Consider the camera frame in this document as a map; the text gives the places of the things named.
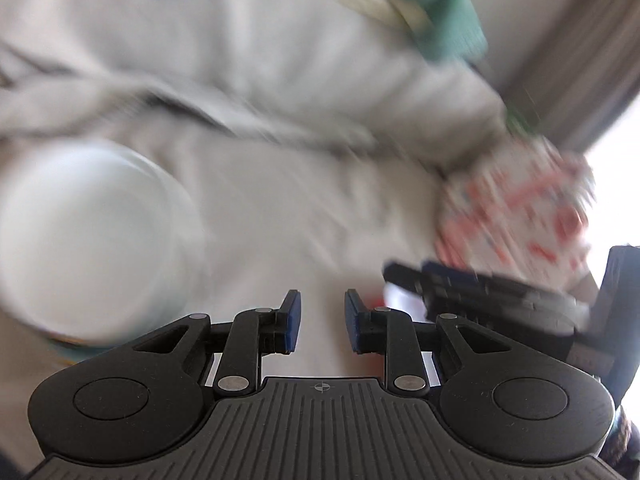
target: curtain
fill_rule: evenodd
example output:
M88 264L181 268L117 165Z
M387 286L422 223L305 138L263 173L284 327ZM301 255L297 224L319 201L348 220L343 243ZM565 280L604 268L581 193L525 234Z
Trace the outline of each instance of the curtain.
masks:
M583 152L640 90L640 0L573 0L504 99L521 124Z

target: wall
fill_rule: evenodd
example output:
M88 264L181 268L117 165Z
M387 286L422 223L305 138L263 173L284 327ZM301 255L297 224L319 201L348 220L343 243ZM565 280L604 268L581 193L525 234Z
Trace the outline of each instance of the wall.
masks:
M501 90L558 22L570 0L472 1L489 42L489 52L478 68Z

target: bed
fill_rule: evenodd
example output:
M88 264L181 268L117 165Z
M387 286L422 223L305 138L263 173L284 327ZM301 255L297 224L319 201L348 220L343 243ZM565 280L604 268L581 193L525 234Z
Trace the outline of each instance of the bed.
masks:
M433 256L441 174L505 134L500 97L462 63L335 0L0 0L0 162L55 136L134 148L184 185L207 231L186 310L214 322L302 293L295 354L265 375L366 376L343 295L383 262ZM60 365L0 314L0 448L23 470L26 421Z

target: black tool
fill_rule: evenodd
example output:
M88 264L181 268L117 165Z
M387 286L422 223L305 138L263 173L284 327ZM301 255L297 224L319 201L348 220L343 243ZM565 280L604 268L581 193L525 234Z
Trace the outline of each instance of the black tool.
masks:
M279 310L218 325L195 314L57 373L31 397L46 455L31 478L619 478L594 456L614 407L591 376L453 314L369 311L354 290L345 317L354 351L385 356L382 382L260 383L262 355L294 349L296 291Z
M398 263L385 281L422 297L427 318L468 317L602 380L618 407L640 365L640 249L613 247L595 305L500 276Z

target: round container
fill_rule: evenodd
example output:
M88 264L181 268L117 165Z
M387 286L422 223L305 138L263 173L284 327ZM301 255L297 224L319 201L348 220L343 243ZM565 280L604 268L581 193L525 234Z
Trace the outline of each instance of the round container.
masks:
M203 240L184 189L146 158L54 142L17 161L2 187L2 302L54 339L114 346L179 317Z

